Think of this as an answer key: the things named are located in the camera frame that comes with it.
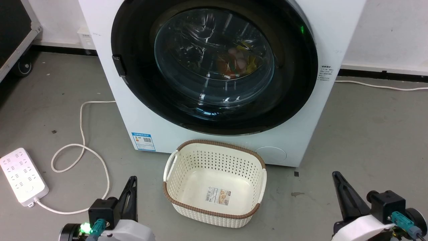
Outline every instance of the black baseboard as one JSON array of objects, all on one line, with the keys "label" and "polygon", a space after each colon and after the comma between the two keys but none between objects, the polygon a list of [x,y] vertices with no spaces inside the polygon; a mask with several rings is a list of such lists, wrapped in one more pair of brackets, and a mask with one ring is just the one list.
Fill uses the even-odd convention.
[{"label": "black baseboard", "polygon": [[[42,45],[32,45],[30,48],[30,51],[51,52],[51,53],[59,53],[59,54],[76,54],[76,55],[86,55],[86,56],[98,56],[98,53],[96,50],[87,50],[87,49],[82,49],[82,48],[65,48],[65,47],[42,46]],[[379,78],[379,79],[428,83],[428,76],[426,76],[426,75],[395,74],[395,73],[388,73],[387,71],[373,72],[373,71],[363,71],[363,70],[340,69],[338,76]]]},{"label": "black baseboard", "polygon": [[92,49],[66,48],[66,47],[54,47],[54,46],[43,46],[43,45],[31,45],[30,51],[50,52],[50,53],[58,53],[58,54],[74,54],[74,55],[85,55],[85,56],[98,56],[97,51]]},{"label": "black baseboard", "polygon": [[428,76],[426,75],[396,74],[396,73],[388,73],[387,71],[374,72],[374,71],[364,71],[364,70],[340,69],[338,76],[379,78],[379,79],[428,83]]}]

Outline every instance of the washing machine door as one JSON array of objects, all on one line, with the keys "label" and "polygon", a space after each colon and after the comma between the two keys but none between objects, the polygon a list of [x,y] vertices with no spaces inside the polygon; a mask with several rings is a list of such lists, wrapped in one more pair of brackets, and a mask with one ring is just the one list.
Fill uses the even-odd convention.
[{"label": "washing machine door", "polygon": [[148,108],[215,135],[284,123],[318,71],[309,23],[285,0],[126,0],[111,42],[119,75]]}]

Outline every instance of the floor stain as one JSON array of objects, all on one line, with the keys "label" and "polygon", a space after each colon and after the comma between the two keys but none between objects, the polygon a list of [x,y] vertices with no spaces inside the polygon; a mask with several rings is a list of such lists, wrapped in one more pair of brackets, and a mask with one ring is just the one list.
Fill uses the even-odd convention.
[{"label": "floor stain", "polygon": [[269,198],[275,201],[275,197],[272,194],[269,194]]},{"label": "floor stain", "polygon": [[297,196],[299,196],[299,195],[304,195],[305,193],[299,193],[299,192],[295,192],[295,193],[291,193],[291,195],[293,196],[293,197],[297,197]]},{"label": "floor stain", "polygon": [[382,124],[385,122],[385,119],[379,116],[375,116],[372,118],[373,122],[376,124]]}]

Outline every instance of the gray concrete floor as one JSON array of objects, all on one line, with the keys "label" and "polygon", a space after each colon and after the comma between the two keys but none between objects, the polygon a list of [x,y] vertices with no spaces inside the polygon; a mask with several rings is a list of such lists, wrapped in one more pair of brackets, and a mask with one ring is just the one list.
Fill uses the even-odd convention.
[{"label": "gray concrete floor", "polygon": [[[68,172],[50,168],[59,148],[82,142],[80,105],[113,100],[98,58],[41,53],[28,77],[4,81],[0,93],[0,155],[19,147],[29,152],[50,189],[42,202],[60,211],[75,211],[101,197],[106,179],[91,153],[86,152]],[[362,197],[370,190],[393,190],[407,200],[408,207],[428,216],[428,91],[335,84],[299,168],[300,177],[294,177],[292,168],[268,166],[265,198],[241,229],[211,226],[178,214],[162,192],[168,155],[134,150],[114,103],[90,105],[83,115],[87,144],[101,154],[110,171],[109,196],[118,197],[128,177],[136,175],[139,222],[151,227],[159,241],[330,240],[333,223],[341,219],[331,179],[335,170]],[[69,166],[79,153],[80,148],[64,151],[56,167]],[[0,183],[2,240],[57,240],[66,223],[88,221],[86,213],[58,215],[38,205],[23,207],[3,174]],[[293,196],[293,192],[304,194]]]}]

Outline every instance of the green led light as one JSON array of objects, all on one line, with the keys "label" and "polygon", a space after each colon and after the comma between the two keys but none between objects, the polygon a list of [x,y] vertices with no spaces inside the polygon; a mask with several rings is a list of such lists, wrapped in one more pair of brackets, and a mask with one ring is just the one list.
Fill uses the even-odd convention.
[{"label": "green led light", "polygon": [[89,234],[91,232],[91,224],[83,223],[80,225],[80,232]]}]

